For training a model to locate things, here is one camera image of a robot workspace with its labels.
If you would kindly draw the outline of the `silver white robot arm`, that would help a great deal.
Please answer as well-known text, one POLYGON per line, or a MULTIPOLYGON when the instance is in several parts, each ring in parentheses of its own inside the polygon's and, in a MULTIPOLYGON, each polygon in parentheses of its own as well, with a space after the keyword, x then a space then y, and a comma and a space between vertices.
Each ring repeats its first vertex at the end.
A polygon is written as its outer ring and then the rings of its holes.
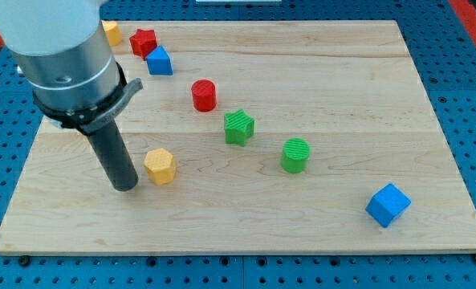
POLYGON ((120 82, 100 20, 104 0, 0 0, 0 35, 51 110, 79 111, 120 82))

